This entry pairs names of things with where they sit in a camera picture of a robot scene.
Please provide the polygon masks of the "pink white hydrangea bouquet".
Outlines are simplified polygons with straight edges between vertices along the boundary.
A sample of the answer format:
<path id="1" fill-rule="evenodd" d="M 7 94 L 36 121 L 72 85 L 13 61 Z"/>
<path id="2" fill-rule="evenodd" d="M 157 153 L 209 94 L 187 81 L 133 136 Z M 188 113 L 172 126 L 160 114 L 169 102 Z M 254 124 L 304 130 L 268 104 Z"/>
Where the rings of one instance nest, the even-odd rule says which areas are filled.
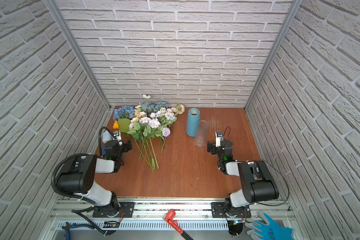
<path id="1" fill-rule="evenodd" d="M 163 138 L 163 126 L 157 118 L 142 117 L 131 121 L 127 134 L 132 136 L 140 151 L 140 157 L 151 168 L 151 171 L 159 169 L 159 163 L 154 150 L 153 139 Z"/>

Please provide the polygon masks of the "peach rose flower stem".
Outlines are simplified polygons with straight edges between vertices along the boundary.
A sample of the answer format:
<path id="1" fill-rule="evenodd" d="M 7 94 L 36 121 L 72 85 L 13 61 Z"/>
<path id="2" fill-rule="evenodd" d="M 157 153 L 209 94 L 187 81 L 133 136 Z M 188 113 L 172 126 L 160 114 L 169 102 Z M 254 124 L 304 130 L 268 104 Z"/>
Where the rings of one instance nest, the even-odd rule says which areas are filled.
<path id="1" fill-rule="evenodd" d="M 185 107 L 181 103 L 177 103 L 177 106 L 172 107 L 171 110 L 174 113 L 174 115 L 177 116 L 177 115 L 181 115 L 185 112 Z"/>

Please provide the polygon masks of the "white poppy flower stem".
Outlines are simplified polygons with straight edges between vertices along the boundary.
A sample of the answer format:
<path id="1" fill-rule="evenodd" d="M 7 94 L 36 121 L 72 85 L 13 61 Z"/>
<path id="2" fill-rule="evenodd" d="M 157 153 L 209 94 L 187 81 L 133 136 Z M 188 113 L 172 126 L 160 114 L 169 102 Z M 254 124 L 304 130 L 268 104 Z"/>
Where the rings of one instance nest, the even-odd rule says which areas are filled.
<path id="1" fill-rule="evenodd" d="M 151 110 L 151 96 L 143 94 L 143 102 L 139 103 L 135 106 L 135 115 L 139 115 L 141 112 L 144 112 L 147 116 L 149 116 L 152 112 Z"/>

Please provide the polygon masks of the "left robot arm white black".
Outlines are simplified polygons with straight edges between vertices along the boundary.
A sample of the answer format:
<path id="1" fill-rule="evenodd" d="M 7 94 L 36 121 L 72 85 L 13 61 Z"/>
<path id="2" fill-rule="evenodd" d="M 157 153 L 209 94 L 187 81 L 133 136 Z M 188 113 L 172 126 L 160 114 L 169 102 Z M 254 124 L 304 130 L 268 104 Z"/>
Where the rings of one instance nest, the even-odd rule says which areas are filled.
<path id="1" fill-rule="evenodd" d="M 95 174 L 117 173 L 124 164 L 123 153 L 132 150 L 130 141 L 126 143 L 111 140 L 105 144 L 106 153 L 111 158 L 102 159 L 98 155 L 74 154 L 66 157 L 53 170 L 51 185 L 53 190 L 68 198 L 90 203 L 86 212 L 93 212 L 94 218 L 130 218 L 135 203 L 120 203 L 116 194 L 106 190 L 95 181 Z"/>

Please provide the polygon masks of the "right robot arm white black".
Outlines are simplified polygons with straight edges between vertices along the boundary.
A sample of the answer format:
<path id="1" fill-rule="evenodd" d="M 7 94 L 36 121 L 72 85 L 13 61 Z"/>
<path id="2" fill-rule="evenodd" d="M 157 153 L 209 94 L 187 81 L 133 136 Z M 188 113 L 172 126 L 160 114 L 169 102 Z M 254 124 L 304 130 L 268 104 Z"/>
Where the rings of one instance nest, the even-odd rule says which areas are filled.
<path id="1" fill-rule="evenodd" d="M 217 164 L 223 174 L 237 176 L 241 182 L 241 189 L 229 194 L 223 203 L 211 203 L 213 218 L 250 218 L 250 205 L 266 205 L 265 201 L 279 198 L 279 189 L 266 161 L 235 160 L 233 143 L 223 138 L 216 138 L 215 143 L 207 142 L 207 152 L 218 156 Z"/>

